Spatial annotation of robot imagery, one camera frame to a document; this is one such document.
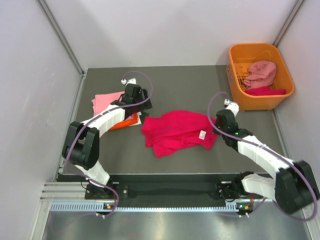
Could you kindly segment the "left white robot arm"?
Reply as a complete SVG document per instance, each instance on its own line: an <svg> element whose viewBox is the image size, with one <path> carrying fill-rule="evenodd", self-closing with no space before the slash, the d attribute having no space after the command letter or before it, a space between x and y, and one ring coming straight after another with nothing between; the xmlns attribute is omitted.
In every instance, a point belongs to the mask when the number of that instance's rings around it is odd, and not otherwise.
<svg viewBox="0 0 320 240"><path fill-rule="evenodd" d="M100 137L134 114L152 107L146 88L136 83L126 83L124 93L99 114L82 122L73 121L69 125L61 155L96 186L96 192L102 198L109 198L114 187L108 183L110 175L99 162Z"/></svg>

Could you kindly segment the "magenta t-shirt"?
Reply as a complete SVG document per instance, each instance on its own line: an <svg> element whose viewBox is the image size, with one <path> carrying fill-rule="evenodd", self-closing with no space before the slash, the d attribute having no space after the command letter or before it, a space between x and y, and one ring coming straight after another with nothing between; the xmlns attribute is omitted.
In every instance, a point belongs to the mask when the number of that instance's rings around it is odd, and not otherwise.
<svg viewBox="0 0 320 240"><path fill-rule="evenodd" d="M187 110L146 117L141 132L145 137L145 146L151 147L157 158L195 146L210 150L218 138L205 114Z"/></svg>

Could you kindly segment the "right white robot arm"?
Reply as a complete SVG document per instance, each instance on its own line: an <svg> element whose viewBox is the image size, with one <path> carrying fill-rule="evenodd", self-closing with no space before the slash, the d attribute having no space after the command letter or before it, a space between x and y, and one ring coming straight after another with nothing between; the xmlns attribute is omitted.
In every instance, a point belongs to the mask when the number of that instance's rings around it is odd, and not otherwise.
<svg viewBox="0 0 320 240"><path fill-rule="evenodd" d="M216 113L213 132L269 174L262 177L253 172L243 173L233 185L237 197L245 198L250 193L261 195L273 200L287 214L318 203L320 192L311 166L304 160L295 162L274 152L250 131L239 128L233 111L223 109Z"/></svg>

